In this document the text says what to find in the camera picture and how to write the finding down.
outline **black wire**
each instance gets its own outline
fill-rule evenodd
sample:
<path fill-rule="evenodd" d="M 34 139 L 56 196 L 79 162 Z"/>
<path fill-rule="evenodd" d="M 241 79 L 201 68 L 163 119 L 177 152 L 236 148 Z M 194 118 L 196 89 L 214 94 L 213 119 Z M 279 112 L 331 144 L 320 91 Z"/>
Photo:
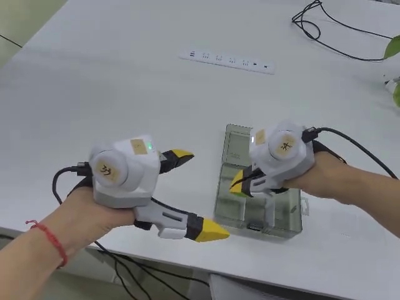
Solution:
<path fill-rule="evenodd" d="M 392 38 L 389 37 L 389 36 L 384 36 L 384 35 L 382 35 L 382 34 L 378 34 L 378 33 L 375 33 L 375 32 L 371 32 L 371 31 L 366 31 L 366 30 L 358 29 L 358 28 L 355 28 L 355 27 L 346 25 L 346 24 L 344 24 L 344 23 L 338 21 L 337 19 L 333 18 L 330 14 L 328 14 L 328 12 L 327 12 L 327 11 L 324 9 L 324 7 L 323 7 L 323 3 L 322 3 L 320 0 L 315 0 L 315 1 L 313 1 L 312 3 L 308 4 L 301 12 L 297 13 L 294 17 L 292 17 L 292 23 L 294 23 L 298 28 L 300 28 L 300 29 L 303 31 L 303 33 L 304 33 L 309 39 L 312 39 L 313 41 L 316 41 L 317 43 L 319 43 L 319 44 L 321 44 L 321 45 L 323 45 L 323 46 L 329 48 L 330 50 L 333 50 L 333 51 L 335 51 L 335 52 L 337 52 L 337 53 L 340 53 L 340 54 L 342 54 L 343 56 L 346 56 L 346 57 L 352 58 L 352 59 L 356 59 L 356 60 L 358 60 L 358 61 L 378 62 L 378 61 L 383 61 L 383 60 L 384 60 L 384 58 L 379 58 L 379 59 L 366 59 L 366 58 L 361 58 L 361 57 L 353 56 L 353 55 L 350 55 L 350 54 L 345 53 L 345 52 L 343 52 L 343 51 L 340 51 L 340 50 L 338 50 L 338 49 L 336 49 L 336 48 L 333 48 L 332 46 L 329 46 L 329 45 L 325 44 L 324 42 L 321 42 L 321 41 L 319 40 L 319 38 L 321 37 L 321 30 L 320 30 L 320 28 L 317 26 L 317 24 L 315 24 L 315 23 L 313 23 L 313 22 L 311 22 L 311 21 L 305 21 L 305 20 L 303 19 L 304 15 L 305 15 L 305 13 L 306 13 L 307 11 L 309 11 L 310 9 L 316 8 L 316 7 L 318 7 L 318 6 L 321 7 L 322 11 L 324 12 L 324 14 L 325 14 L 329 19 L 331 19 L 331 20 L 334 21 L 335 23 L 338 23 L 338 24 L 340 24 L 340 25 L 342 25 L 342 26 L 344 26 L 344 27 L 346 27 L 346 28 L 353 29 L 353 30 L 355 30 L 355 31 L 359 31 L 359 32 L 362 32 L 362 33 L 372 34 L 372 35 L 374 35 L 374 36 L 379 36 L 379 37 L 381 37 L 381 38 L 392 39 Z M 314 27 L 317 29 L 318 34 L 317 34 L 316 37 L 314 37 L 309 31 L 307 31 L 307 30 L 304 28 L 304 26 L 303 26 L 304 23 L 310 24 L 310 25 L 314 26 Z"/>
<path fill-rule="evenodd" d="M 22 46 L 20 44 L 17 44 L 16 42 L 14 42 L 14 41 L 10 40 L 9 38 L 3 36 L 2 34 L 0 34 L 0 38 L 3 38 L 5 40 L 9 41 L 10 43 L 13 43 L 15 46 L 22 48 Z"/>
<path fill-rule="evenodd" d="M 126 266 L 126 264 L 124 264 L 122 261 L 120 261 L 118 258 L 117 258 L 117 256 L 115 255 L 115 254 L 113 254 L 113 253 L 111 253 L 110 251 L 108 251 L 102 244 L 100 244 L 99 242 L 94 242 L 101 250 L 103 250 L 104 251 L 104 253 L 106 254 L 106 255 L 108 255 L 110 258 L 112 258 L 113 260 L 114 260 L 114 262 L 117 262 L 117 263 L 119 263 L 121 266 L 123 266 L 124 268 L 125 268 L 125 270 L 129 273 L 129 275 L 132 277 L 132 279 L 133 279 L 133 281 L 137 284 L 137 286 L 139 286 L 139 288 L 142 290 L 142 292 L 144 293 L 144 294 L 146 294 L 146 296 L 147 296 L 147 298 L 149 299 L 149 300 L 152 300 L 151 299 L 151 297 L 150 297 L 150 295 L 149 295 L 149 293 L 141 286 L 141 284 L 139 283 L 139 281 L 136 279 L 136 277 L 134 276 L 134 274 L 132 274 L 132 272 L 131 272 L 131 270 Z M 121 282 L 123 283 L 124 282 L 124 279 L 121 277 L 121 276 L 118 276 L 118 278 L 119 278 L 119 280 L 121 280 Z"/>
<path fill-rule="evenodd" d="M 144 272 L 148 273 L 151 277 L 153 277 L 155 280 L 159 281 L 160 283 L 164 284 L 167 288 L 169 288 L 170 290 L 174 291 L 176 294 L 180 295 L 183 299 L 185 300 L 190 300 L 188 297 L 186 297 L 184 294 L 181 294 L 179 291 L 177 291 L 176 289 L 174 289 L 172 286 L 170 286 L 168 283 L 166 283 L 165 281 L 163 281 L 161 278 L 158 278 L 157 276 L 155 276 L 154 274 L 152 274 L 151 272 L 149 272 L 142 264 L 139 264 L 138 262 L 134 261 L 133 259 L 131 259 L 129 256 L 121 256 L 120 257 L 126 259 L 127 261 L 130 261 L 131 263 L 134 263 L 137 267 L 141 268 Z"/>
<path fill-rule="evenodd" d="M 183 276 L 183 275 L 178 275 L 178 274 L 175 274 L 175 273 L 172 273 L 172 272 L 168 272 L 168 271 L 165 271 L 165 270 L 158 269 L 156 267 L 148 266 L 147 264 L 142 264 L 141 262 L 135 261 L 133 258 L 131 258 L 129 256 L 126 256 L 126 255 L 122 255 L 122 254 L 115 254 L 115 255 L 120 257 L 120 258 L 126 259 L 127 261 L 130 261 L 130 262 L 132 262 L 134 264 L 140 265 L 142 267 L 145 267 L 145 268 L 148 268 L 148 269 L 160 272 L 160 273 L 164 273 L 164 274 L 167 274 L 167 275 L 171 275 L 171 276 L 174 276 L 174 277 L 177 277 L 177 278 L 196 281 L 198 283 L 204 284 L 207 287 L 210 287 L 208 282 L 206 282 L 204 280 L 193 278 L 193 277 L 187 277 L 187 276 Z"/>
<path fill-rule="evenodd" d="M 245 177 L 243 177 L 243 178 L 241 178 L 241 179 L 235 181 L 235 182 L 231 185 L 231 188 L 233 188 L 235 185 L 237 185 L 237 184 L 239 184 L 239 183 L 242 183 L 242 182 L 244 182 L 244 181 L 246 181 L 246 180 L 248 180 L 248 179 L 255 179 L 255 178 L 258 178 L 258 177 L 261 177 L 261 176 L 264 176 L 264 175 L 265 175 L 265 174 L 264 174 L 259 168 L 257 168 L 257 169 L 255 169 L 253 172 L 251 172 L 250 175 L 245 176 Z"/>
<path fill-rule="evenodd" d="M 14 237 L 8 236 L 7 234 L 0 234 L 0 239 L 9 239 L 10 241 L 12 241 Z"/>
<path fill-rule="evenodd" d="M 57 202 L 61 205 L 62 203 L 63 203 L 63 200 L 61 200 L 61 198 L 60 198 L 60 196 L 59 196 L 59 194 L 58 194 L 58 192 L 57 192 L 57 180 L 58 180 L 58 177 L 61 175 L 61 174 L 64 174 L 64 173 L 67 173 L 67 172 L 76 172 L 78 169 L 77 169 L 77 167 L 64 167 L 64 168 L 62 168 L 61 170 L 59 170 L 55 175 L 54 175 L 54 177 L 52 178 L 52 193 L 53 193 L 53 195 L 54 195 L 54 197 L 56 197 L 56 199 L 57 199 Z"/>
<path fill-rule="evenodd" d="M 72 167 L 65 167 L 62 168 L 61 170 L 59 170 L 53 177 L 52 179 L 52 193 L 54 194 L 54 197 L 57 199 L 57 202 L 61 205 L 63 203 L 63 201 L 61 200 L 58 192 L 57 192 L 57 180 L 58 177 L 66 172 L 78 172 L 80 169 L 76 166 L 72 166 Z M 133 281 L 139 286 L 139 288 L 143 291 L 144 294 L 146 294 L 147 298 L 149 300 L 151 299 L 151 296 L 149 295 L 149 293 L 140 285 L 139 281 L 135 278 L 135 276 L 132 274 L 131 270 L 126 266 L 126 264 L 124 264 L 121 260 L 119 260 L 113 253 L 109 252 L 102 244 L 100 244 L 99 242 L 95 241 L 94 242 L 100 249 L 102 249 L 104 251 L 104 253 L 106 255 L 108 255 L 110 258 L 112 258 L 114 260 L 115 263 L 119 263 L 121 266 L 123 266 L 126 271 L 128 272 L 128 274 L 132 277 Z M 119 278 L 119 280 L 121 280 L 122 286 L 125 289 L 125 291 L 134 299 L 134 300 L 138 300 L 136 297 L 134 297 L 132 295 L 132 293 L 127 289 L 124 279 L 118 274 L 117 269 L 116 269 L 116 274 L 117 277 Z"/>
<path fill-rule="evenodd" d="M 143 267 L 145 267 L 145 268 L 148 268 L 148 269 L 150 269 L 150 270 L 156 271 L 156 272 L 164 273 L 164 274 L 171 275 L 171 276 L 174 276 L 174 277 L 177 277 L 177 278 L 181 278 L 181 279 L 196 281 L 196 282 L 201 283 L 201 284 L 203 284 L 203 285 L 205 285 L 205 286 L 207 286 L 207 287 L 210 287 L 210 285 L 208 284 L 208 282 L 203 281 L 203 280 L 201 280 L 201 279 L 197 279 L 197 278 L 193 278 L 193 277 L 186 277 L 186 276 L 183 276 L 183 275 L 178 275 L 178 274 L 175 274 L 175 273 L 171 273 L 171 272 L 168 272 L 168 271 L 164 271 L 164 270 L 161 270 L 161 269 L 157 269 L 156 267 L 148 266 L 148 265 L 146 265 L 146 264 L 141 264 L 140 262 L 136 262 L 136 263 L 137 263 L 137 264 L 140 264 L 141 266 L 143 266 Z"/>
<path fill-rule="evenodd" d="M 347 136 L 341 131 L 338 131 L 336 129 L 328 128 L 328 127 L 321 127 L 316 129 L 317 133 L 320 133 L 322 131 L 327 131 L 329 133 L 334 133 L 337 134 L 338 136 L 341 136 L 344 139 L 347 139 L 350 143 L 358 147 L 362 152 L 367 154 L 372 160 L 380 165 L 392 178 L 398 179 L 398 177 L 382 162 L 380 161 L 375 155 L 373 155 L 371 152 L 369 152 L 363 145 L 359 144 L 355 140 L 353 140 L 351 137 Z"/>
<path fill-rule="evenodd" d="M 121 275 L 118 272 L 118 263 L 117 261 L 114 261 L 114 270 L 115 270 L 115 274 L 117 274 L 117 277 L 119 278 L 119 280 L 121 280 L 121 284 L 124 287 L 125 291 L 132 297 L 132 299 L 134 300 L 138 300 L 135 296 L 132 295 L 132 293 L 128 290 L 128 287 L 125 285 L 125 282 L 123 280 L 123 278 L 121 277 Z"/>

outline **red string bracelet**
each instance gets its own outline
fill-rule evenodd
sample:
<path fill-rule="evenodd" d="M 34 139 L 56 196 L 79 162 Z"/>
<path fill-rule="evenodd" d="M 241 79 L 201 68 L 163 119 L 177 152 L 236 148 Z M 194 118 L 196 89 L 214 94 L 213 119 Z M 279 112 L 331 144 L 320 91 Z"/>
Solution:
<path fill-rule="evenodd" d="M 68 257 L 67 257 L 67 254 L 65 253 L 63 245 L 61 245 L 61 243 L 58 241 L 58 238 L 53 233 L 51 233 L 51 231 L 49 230 L 49 228 L 47 228 L 47 226 L 38 223 L 36 220 L 26 221 L 25 222 L 25 224 L 29 224 L 29 223 L 34 223 L 34 225 L 31 226 L 31 229 L 32 228 L 38 228 L 41 231 L 43 231 L 46 234 L 47 239 L 50 241 L 50 243 L 54 247 L 56 247 L 58 253 L 60 254 L 60 256 L 62 258 L 62 263 L 58 266 L 58 269 L 60 269 L 63 266 L 65 266 L 68 263 Z"/>

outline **clear plastic box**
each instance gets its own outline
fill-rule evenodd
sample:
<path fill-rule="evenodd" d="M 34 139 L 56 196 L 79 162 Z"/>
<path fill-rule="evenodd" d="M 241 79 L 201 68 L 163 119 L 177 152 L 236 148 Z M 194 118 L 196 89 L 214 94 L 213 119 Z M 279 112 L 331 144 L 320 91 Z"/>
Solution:
<path fill-rule="evenodd" d="M 292 238 L 303 230 L 300 190 L 274 194 L 272 201 L 229 192 L 236 173 L 251 164 L 249 127 L 226 126 L 214 218 L 222 225 L 260 234 Z"/>

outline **electrical outlet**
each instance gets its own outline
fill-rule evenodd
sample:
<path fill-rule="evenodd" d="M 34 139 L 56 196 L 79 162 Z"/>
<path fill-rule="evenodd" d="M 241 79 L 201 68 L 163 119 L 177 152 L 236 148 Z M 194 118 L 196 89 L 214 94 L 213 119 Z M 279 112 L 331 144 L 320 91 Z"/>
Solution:
<path fill-rule="evenodd" d="M 240 58 L 226 54 L 215 54 L 209 51 L 183 51 L 180 53 L 179 58 L 264 74 L 275 73 L 274 66 L 272 64 L 262 63 L 256 59 Z"/>

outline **white desk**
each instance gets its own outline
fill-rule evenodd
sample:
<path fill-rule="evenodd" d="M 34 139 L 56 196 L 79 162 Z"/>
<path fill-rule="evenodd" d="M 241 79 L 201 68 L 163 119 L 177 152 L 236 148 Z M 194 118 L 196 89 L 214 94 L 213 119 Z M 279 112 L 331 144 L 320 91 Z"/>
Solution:
<path fill-rule="evenodd" d="M 56 208 L 51 179 L 85 160 L 96 142 L 151 133 L 159 149 L 196 157 L 159 178 L 155 196 L 213 215 L 226 124 L 269 126 L 289 118 L 348 133 L 400 174 L 400 111 L 381 64 L 346 59 L 313 44 L 291 17 L 300 0 L 69 0 L 0 71 L 0 227 Z M 335 18 L 399 34 L 400 6 L 324 1 Z M 386 40 L 344 29 L 310 12 L 322 41 L 378 58 Z M 275 75 L 178 59 L 185 47 L 259 58 Z M 382 172 L 345 140 L 321 141 L 350 164 Z M 65 175 L 65 195 L 78 180 Z M 310 197 L 304 231 L 288 241 L 231 236 L 196 244 L 133 227 L 101 239 L 112 251 L 350 299 L 398 299 L 399 241 L 355 207 Z"/>

